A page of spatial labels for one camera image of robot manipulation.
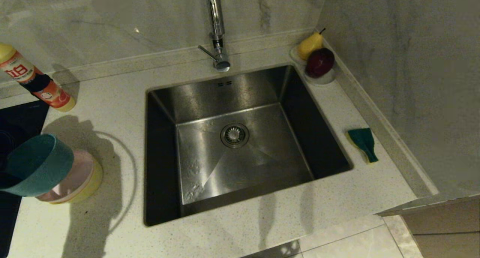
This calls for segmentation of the yellow pear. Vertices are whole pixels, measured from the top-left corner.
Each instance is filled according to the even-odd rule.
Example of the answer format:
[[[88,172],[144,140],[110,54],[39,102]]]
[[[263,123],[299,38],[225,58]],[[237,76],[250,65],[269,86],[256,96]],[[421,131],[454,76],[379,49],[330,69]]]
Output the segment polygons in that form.
[[[323,47],[324,36],[323,32],[326,28],[323,28],[319,32],[314,32],[308,38],[304,39],[297,47],[297,53],[300,59],[307,60],[312,52],[321,49]]]

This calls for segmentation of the stainless steel sink basin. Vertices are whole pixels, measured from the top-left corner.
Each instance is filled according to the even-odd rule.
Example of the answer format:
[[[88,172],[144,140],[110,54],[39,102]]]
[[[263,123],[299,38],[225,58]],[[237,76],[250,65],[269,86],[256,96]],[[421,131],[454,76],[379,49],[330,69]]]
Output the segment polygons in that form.
[[[241,148],[221,142],[231,123],[250,131]],[[352,169],[292,65],[146,93],[146,226]]]

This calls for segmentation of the small white dish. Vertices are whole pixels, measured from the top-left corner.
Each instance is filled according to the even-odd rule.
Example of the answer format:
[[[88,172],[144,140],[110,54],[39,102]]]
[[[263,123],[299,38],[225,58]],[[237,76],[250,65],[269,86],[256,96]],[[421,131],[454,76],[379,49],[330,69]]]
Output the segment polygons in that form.
[[[334,69],[331,69],[329,70],[329,72],[319,78],[310,77],[306,73],[304,74],[304,76],[307,82],[309,82],[311,85],[314,85],[316,87],[324,87],[329,85],[336,79],[336,71]]]
[[[289,55],[290,55],[290,58],[297,64],[301,65],[301,66],[306,66],[307,65],[307,61],[305,61],[304,59],[300,58],[299,54],[298,54],[298,46],[299,45],[295,45],[292,47],[292,49],[289,51]]]

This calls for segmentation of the chrome faucet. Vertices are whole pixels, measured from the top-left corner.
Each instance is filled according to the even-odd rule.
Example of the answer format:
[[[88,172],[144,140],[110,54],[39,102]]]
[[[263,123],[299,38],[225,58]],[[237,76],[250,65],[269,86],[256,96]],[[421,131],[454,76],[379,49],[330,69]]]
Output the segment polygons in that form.
[[[207,7],[211,23],[210,38],[214,52],[211,53],[201,45],[198,48],[213,60],[213,66],[217,72],[227,72],[230,70],[230,60],[224,45],[225,28],[221,0],[207,0]]]

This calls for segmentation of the green and yellow sponge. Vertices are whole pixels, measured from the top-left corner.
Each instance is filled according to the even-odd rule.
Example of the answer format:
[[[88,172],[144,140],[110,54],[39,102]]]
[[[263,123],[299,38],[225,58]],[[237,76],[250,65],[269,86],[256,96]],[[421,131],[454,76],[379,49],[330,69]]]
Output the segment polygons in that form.
[[[375,143],[373,133],[370,128],[350,129],[346,133],[353,144],[365,154],[369,164],[379,161],[374,152]]]

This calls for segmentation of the orange yellow detergent bottle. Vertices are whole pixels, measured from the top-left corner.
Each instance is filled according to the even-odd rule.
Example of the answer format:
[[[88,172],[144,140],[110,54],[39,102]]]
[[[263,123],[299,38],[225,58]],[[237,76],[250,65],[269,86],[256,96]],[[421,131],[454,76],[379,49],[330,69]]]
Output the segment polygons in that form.
[[[41,72],[12,45],[0,42],[0,70],[33,96],[60,112],[68,112],[76,100],[50,76]]]

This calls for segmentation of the pink plastic bowl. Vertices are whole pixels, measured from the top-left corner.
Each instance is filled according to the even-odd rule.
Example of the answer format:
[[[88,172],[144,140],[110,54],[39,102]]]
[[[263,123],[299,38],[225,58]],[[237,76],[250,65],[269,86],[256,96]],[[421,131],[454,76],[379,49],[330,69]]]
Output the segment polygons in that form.
[[[70,172],[53,189],[35,198],[50,204],[71,201],[89,182],[94,172],[94,157],[85,150],[74,150],[74,159]]]

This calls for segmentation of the blue plastic bowl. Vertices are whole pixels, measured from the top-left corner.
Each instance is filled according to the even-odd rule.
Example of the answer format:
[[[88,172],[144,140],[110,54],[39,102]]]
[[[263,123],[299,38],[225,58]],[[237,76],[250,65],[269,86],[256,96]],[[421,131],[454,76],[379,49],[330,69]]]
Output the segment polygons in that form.
[[[52,134],[41,134],[10,152],[0,165],[0,191],[21,197],[44,194],[70,172],[73,150]]]

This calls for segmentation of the dark red apple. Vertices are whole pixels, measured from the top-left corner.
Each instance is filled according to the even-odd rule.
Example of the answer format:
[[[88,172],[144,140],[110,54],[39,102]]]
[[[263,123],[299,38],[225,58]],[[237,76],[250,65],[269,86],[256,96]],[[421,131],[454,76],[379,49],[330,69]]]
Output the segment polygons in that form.
[[[307,59],[305,73],[312,78],[320,78],[334,66],[335,55],[328,48],[313,51]]]

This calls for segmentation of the yellow plastic bowl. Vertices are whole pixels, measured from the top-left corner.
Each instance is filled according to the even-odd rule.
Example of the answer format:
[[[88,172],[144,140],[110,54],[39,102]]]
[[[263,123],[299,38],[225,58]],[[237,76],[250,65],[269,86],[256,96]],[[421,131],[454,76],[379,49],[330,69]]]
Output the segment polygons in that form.
[[[103,177],[103,168],[94,158],[91,172],[87,179],[79,186],[77,190],[68,194],[65,198],[50,201],[50,204],[77,203],[89,198],[99,188]]]

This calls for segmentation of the black glass cooktop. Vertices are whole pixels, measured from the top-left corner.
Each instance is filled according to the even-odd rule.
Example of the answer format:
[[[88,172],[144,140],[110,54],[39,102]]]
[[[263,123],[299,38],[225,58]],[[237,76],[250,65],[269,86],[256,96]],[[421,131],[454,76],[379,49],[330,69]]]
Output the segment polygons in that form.
[[[7,155],[39,135],[49,106],[41,101],[0,109],[0,171]],[[0,258],[7,258],[22,197],[0,190]]]

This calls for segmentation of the round metal drain strainer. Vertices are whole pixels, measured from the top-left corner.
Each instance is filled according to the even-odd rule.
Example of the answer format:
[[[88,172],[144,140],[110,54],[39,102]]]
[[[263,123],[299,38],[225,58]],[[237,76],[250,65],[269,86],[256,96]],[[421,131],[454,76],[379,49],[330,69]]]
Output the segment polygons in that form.
[[[247,144],[250,139],[250,131],[240,123],[227,124],[220,132],[220,139],[228,148],[238,149]]]

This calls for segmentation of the light wood cabinet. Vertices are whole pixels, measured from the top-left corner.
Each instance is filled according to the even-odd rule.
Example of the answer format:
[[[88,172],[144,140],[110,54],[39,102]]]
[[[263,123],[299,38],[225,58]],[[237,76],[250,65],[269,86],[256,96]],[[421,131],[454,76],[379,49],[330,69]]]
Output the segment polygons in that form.
[[[424,258],[480,258],[480,199],[402,217]]]

